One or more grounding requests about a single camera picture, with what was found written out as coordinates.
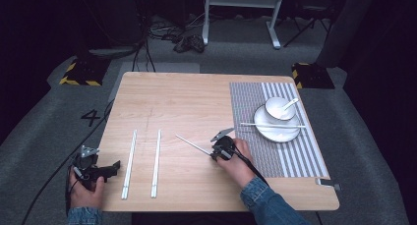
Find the black cable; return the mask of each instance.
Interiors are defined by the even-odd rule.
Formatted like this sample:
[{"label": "black cable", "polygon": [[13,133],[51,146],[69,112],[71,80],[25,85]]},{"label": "black cable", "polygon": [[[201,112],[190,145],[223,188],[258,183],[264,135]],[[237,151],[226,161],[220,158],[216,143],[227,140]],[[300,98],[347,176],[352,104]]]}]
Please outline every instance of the black cable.
[{"label": "black cable", "polygon": [[[148,35],[147,35],[147,30],[145,29],[145,28],[143,28],[143,32],[142,32],[142,35],[141,35],[141,38],[140,38],[140,40],[137,42],[137,43],[134,43],[134,44],[132,44],[132,43],[124,43],[124,42],[122,42],[122,41],[119,41],[119,40],[116,40],[116,39],[114,39],[114,38],[112,38],[106,31],[105,31],[105,29],[102,27],[102,25],[98,22],[98,19],[96,18],[96,16],[95,16],[95,14],[94,14],[94,12],[92,11],[92,9],[91,9],[91,7],[89,6],[89,3],[86,1],[86,0],[82,0],[83,2],[84,2],[84,4],[86,5],[86,7],[88,8],[88,10],[89,10],[89,13],[90,13],[90,15],[92,16],[92,18],[93,18],[93,20],[94,20],[94,22],[97,24],[97,26],[99,27],[99,29],[103,32],[103,34],[109,39],[109,40],[111,40],[111,41],[113,41],[114,43],[116,43],[116,44],[119,44],[119,45],[128,45],[128,46],[132,46],[132,49],[130,49],[130,50],[128,50],[128,51],[120,51],[120,52],[114,52],[114,53],[111,53],[111,54],[103,54],[103,55],[97,55],[97,54],[93,54],[95,57],[97,57],[97,58],[99,58],[99,59],[119,59],[119,58],[122,58],[122,57],[126,57],[126,56],[128,56],[128,55],[131,55],[131,54],[133,54],[133,53],[135,53],[135,52],[138,52],[138,50],[140,50],[141,49],[141,47],[142,47],[142,45],[143,45],[143,43],[144,43],[144,38],[145,37],[147,37]],[[147,26],[146,25],[146,22],[147,22],[147,20],[148,20],[148,18],[144,18],[143,19],[143,23],[145,23],[145,27]]]},{"label": "black cable", "polygon": [[251,160],[249,160],[247,157],[245,157],[245,155],[243,155],[237,147],[233,151],[240,159],[243,160],[243,162],[246,163],[246,165],[248,165],[248,167],[252,170],[252,172],[254,172],[258,176],[258,178],[260,178],[262,181],[264,181],[265,184],[267,184],[269,186],[267,180],[264,178],[264,176],[262,176],[260,171],[258,171],[258,169],[255,168],[255,166],[252,164]]},{"label": "black cable", "polygon": [[166,30],[164,34],[174,34],[178,32],[178,34],[175,34],[176,36],[181,36],[187,31],[191,31],[197,27],[201,27],[204,24],[204,15],[205,13],[200,14],[196,18],[194,18],[190,23],[188,23],[185,28],[179,28],[177,26],[174,26],[172,24],[169,24],[166,21],[156,21],[153,22],[152,25],[149,27],[149,37],[152,39],[159,39],[161,40],[163,38],[163,35],[156,34],[156,31]]},{"label": "black cable", "polygon": [[113,106],[113,101],[114,101],[114,98],[107,104],[107,106],[105,107],[105,109],[104,109],[104,119],[105,119],[105,122],[107,123],[107,119],[105,118],[105,116],[106,116],[106,113],[107,113],[107,110],[108,110],[108,108],[110,107],[110,105],[111,106]]},{"label": "black cable", "polygon": [[322,218],[320,217],[320,214],[319,214],[319,212],[318,212],[318,211],[316,211],[316,216],[317,216],[317,218],[319,219],[319,223],[320,223],[320,225],[323,225]]},{"label": "black cable", "polygon": [[138,54],[139,54],[139,50],[136,51],[135,57],[133,58],[132,72],[135,71],[136,58],[138,58]]},{"label": "black cable", "polygon": [[74,186],[76,186],[76,184],[79,182],[79,180],[77,179],[77,181],[73,184],[71,189],[68,188],[70,186],[70,174],[71,174],[72,168],[73,168],[72,164],[69,164],[67,168],[67,180],[65,181],[65,214],[67,214],[67,216],[68,216],[68,211],[70,210],[70,207],[71,207],[71,192],[73,191]]},{"label": "black cable", "polygon": [[145,48],[147,49],[147,56],[149,57],[150,63],[152,64],[153,67],[153,72],[156,73],[156,69],[155,69],[155,65],[153,64],[152,58],[150,57],[150,53],[149,53],[149,44],[148,44],[148,40],[146,41],[146,46]]},{"label": "black cable", "polygon": [[145,64],[145,67],[147,68],[147,72],[149,72],[149,68],[148,68],[149,57],[148,57],[148,55],[146,55],[145,57],[147,57],[147,63]]},{"label": "black cable", "polygon": [[106,115],[104,115],[104,118],[102,118],[98,124],[89,132],[89,134],[77,145],[77,147],[65,158],[64,161],[58,166],[58,168],[52,173],[52,175],[48,178],[48,180],[43,184],[42,188],[37,192],[36,196],[34,197],[33,201],[30,203],[30,206],[27,210],[27,213],[25,214],[24,220],[22,221],[22,225],[26,223],[28,220],[28,217],[30,215],[31,210],[33,209],[34,204],[36,203],[39,196],[42,194],[43,190],[45,190],[46,186],[52,181],[52,179],[55,177],[55,175],[61,170],[61,168],[67,163],[67,161],[71,158],[71,156],[80,148],[80,146],[83,145],[83,143],[95,132],[95,130],[101,125],[101,123],[107,118]]},{"label": "black cable", "polygon": [[136,63],[136,69],[138,70],[138,72],[140,72],[141,71],[141,68],[139,67],[139,65],[138,65],[138,63]]}]

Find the gray carpet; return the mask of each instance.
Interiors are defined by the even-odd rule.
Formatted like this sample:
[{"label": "gray carpet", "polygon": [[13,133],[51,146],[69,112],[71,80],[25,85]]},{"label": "gray carpet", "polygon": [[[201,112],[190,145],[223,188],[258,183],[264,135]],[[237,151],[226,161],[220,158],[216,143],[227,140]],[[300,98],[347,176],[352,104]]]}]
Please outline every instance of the gray carpet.
[{"label": "gray carpet", "polygon": [[[217,21],[210,26],[204,53],[176,53],[174,44],[149,40],[155,64],[197,64],[200,73],[291,76],[295,62],[314,62],[325,39],[317,25],[287,48],[274,50],[266,18]],[[293,22],[276,28],[281,43],[297,32]],[[200,34],[195,28],[188,34]],[[92,109],[103,113],[114,95],[120,74],[132,67],[133,55],[113,60],[103,86],[59,84],[74,57],[62,62],[48,78],[51,90],[32,108],[0,146],[0,224],[20,224],[30,202],[52,172],[93,129],[81,116]],[[145,49],[138,63],[146,63]],[[328,70],[335,89],[299,89],[330,176],[342,186],[340,209],[320,212],[323,224],[408,224],[397,182],[367,126],[342,89],[346,74]],[[99,145],[105,122],[83,142]],[[27,224],[64,224],[66,170],[52,179],[34,205]],[[301,212],[319,224],[314,212]],[[130,224],[130,213],[104,213],[104,224]]]}]

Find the gray mat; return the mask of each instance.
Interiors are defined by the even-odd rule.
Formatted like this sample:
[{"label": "gray mat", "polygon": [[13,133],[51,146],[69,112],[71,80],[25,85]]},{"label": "gray mat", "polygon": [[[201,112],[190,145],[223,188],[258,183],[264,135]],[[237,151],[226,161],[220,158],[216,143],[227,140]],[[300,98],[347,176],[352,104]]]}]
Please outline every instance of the gray mat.
[{"label": "gray mat", "polygon": [[[200,73],[200,64],[197,63],[153,63],[155,71],[158,73]],[[124,62],[120,68],[119,76],[117,77],[116,83],[114,84],[113,89],[108,97],[110,102],[116,97],[117,90],[119,89],[120,82],[122,77],[126,72],[131,72],[132,68],[134,71],[139,72],[152,72],[153,67],[150,63],[136,63],[133,67],[132,62]]]},{"label": "gray mat", "polygon": [[[273,142],[263,137],[255,127],[241,126],[240,123],[254,122],[254,113],[273,96],[293,99],[296,95],[294,84],[285,83],[232,83],[233,119],[236,137],[246,140],[251,147],[255,164],[267,178],[273,177],[326,177],[328,171],[320,156],[313,130],[308,127],[299,130],[294,140]],[[307,115],[301,103],[294,104],[296,122],[307,125]],[[292,134],[294,129],[281,132]]]}]

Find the white chopstick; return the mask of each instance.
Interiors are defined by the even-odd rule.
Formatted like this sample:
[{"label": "white chopstick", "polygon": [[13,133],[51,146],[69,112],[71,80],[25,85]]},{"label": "white chopstick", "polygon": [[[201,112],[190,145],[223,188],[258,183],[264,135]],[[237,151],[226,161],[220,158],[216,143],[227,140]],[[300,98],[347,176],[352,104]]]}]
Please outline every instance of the white chopstick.
[{"label": "white chopstick", "polygon": [[203,153],[205,153],[205,154],[207,154],[207,155],[210,155],[208,151],[206,151],[205,149],[203,149],[203,148],[199,147],[198,145],[196,145],[196,144],[194,144],[194,143],[192,143],[192,142],[190,142],[190,141],[187,141],[187,140],[185,140],[185,139],[181,138],[181,137],[180,137],[180,136],[178,136],[178,135],[175,135],[175,136],[176,136],[178,139],[180,139],[180,140],[182,140],[182,141],[185,141],[186,143],[188,143],[188,144],[192,145],[193,147],[195,147],[195,148],[199,149],[201,152],[203,152]]},{"label": "white chopstick", "polygon": [[156,197],[156,188],[157,188],[157,173],[159,169],[159,152],[160,152],[160,134],[161,131],[157,132],[157,143],[156,143],[156,155],[155,155],[155,164],[153,165],[153,180],[152,180],[152,189],[150,192],[150,197]]},{"label": "white chopstick", "polygon": [[131,152],[130,152],[130,155],[129,155],[128,168],[127,168],[127,171],[126,171],[125,183],[123,184],[122,199],[127,199],[128,198],[129,182],[130,182],[130,175],[131,175],[131,172],[132,172],[132,162],[133,162],[133,155],[134,155],[134,152],[135,152],[137,131],[138,130],[133,131],[132,145],[131,145]]},{"label": "white chopstick", "polygon": [[281,128],[281,129],[299,129],[306,128],[304,125],[271,125],[271,124],[253,124],[253,123],[240,123],[242,126],[258,126],[266,128]]}]

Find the stand leg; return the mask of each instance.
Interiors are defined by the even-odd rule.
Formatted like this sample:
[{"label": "stand leg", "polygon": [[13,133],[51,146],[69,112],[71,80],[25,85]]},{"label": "stand leg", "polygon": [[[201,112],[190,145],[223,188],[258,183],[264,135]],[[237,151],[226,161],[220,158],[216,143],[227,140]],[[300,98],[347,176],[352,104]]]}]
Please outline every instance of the stand leg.
[{"label": "stand leg", "polygon": [[209,43],[209,0],[205,2],[205,24],[203,25],[203,42],[205,45]]},{"label": "stand leg", "polygon": [[267,22],[269,36],[270,36],[270,39],[272,40],[273,48],[275,49],[281,48],[281,45],[279,43],[278,37],[276,36],[276,32],[274,29],[275,23],[276,23],[276,17],[278,16],[281,3],[282,3],[282,0],[276,0],[275,8],[273,9],[273,14],[272,14],[272,21]]}]

